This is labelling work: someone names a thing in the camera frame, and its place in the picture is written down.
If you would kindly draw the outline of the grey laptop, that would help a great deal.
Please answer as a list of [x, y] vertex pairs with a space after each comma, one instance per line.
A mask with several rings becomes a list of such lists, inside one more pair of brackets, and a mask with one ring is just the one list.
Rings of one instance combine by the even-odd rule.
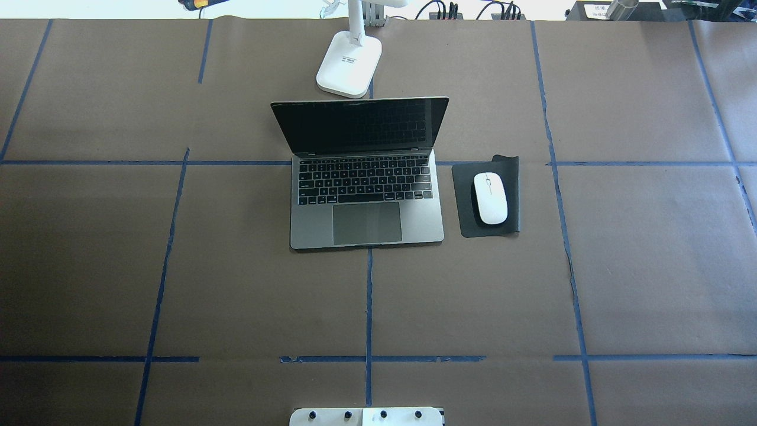
[[446, 96], [272, 102], [292, 152], [292, 249], [440, 243]]

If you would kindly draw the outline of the black mouse pad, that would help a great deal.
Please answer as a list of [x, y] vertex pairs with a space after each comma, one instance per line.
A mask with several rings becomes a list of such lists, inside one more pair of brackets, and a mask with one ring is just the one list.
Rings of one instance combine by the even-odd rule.
[[[484, 235], [506, 235], [521, 231], [520, 219], [520, 158], [498, 156], [489, 162], [456, 164], [452, 167], [452, 180], [456, 194], [458, 218], [463, 237], [484, 237]], [[506, 221], [500, 225], [486, 225], [479, 218], [473, 179], [476, 173], [495, 172], [500, 175], [509, 207]]]

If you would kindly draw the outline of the white computer mouse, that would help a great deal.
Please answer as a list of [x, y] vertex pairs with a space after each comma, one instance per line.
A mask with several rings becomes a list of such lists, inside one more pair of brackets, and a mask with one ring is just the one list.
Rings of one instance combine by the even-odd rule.
[[498, 173], [476, 173], [473, 179], [476, 205], [481, 221], [486, 225], [503, 224], [509, 215], [504, 183]]

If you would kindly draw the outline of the white desk lamp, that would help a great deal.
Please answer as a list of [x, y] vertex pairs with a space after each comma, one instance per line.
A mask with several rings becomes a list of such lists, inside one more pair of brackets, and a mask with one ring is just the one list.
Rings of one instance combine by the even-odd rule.
[[348, 2], [349, 30], [334, 35], [316, 74], [319, 89], [360, 99], [367, 94], [379, 62], [382, 45], [364, 30], [363, 6]]

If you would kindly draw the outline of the white reacher stick tool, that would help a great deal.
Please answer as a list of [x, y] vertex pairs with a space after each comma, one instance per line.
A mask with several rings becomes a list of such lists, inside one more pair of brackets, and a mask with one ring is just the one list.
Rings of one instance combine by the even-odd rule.
[[340, 0], [323, 0], [323, 2], [325, 5], [320, 9], [320, 19], [327, 19], [327, 17], [332, 16], [332, 14], [335, 13], [335, 11], [337, 11], [338, 8], [344, 4], [344, 2]]

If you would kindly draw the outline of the aluminium frame post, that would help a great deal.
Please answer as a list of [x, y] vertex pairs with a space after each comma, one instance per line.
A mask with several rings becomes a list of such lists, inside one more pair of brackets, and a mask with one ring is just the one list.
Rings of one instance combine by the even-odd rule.
[[384, 5], [375, 2], [361, 2], [363, 24], [365, 27], [384, 27], [386, 25], [386, 13]]

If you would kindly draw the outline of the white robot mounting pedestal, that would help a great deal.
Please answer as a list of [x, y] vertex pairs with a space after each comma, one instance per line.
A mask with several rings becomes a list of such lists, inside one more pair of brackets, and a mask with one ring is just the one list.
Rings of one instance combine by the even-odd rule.
[[444, 425], [443, 409], [432, 406], [303, 408], [289, 425]]

